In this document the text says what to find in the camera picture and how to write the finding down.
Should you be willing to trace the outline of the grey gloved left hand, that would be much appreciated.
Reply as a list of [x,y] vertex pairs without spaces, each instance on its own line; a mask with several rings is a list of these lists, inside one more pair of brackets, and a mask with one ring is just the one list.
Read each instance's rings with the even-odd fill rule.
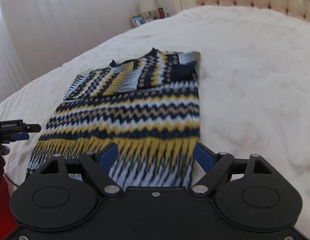
[[8,146],[0,144],[0,157],[3,155],[8,155],[10,153],[10,149]]

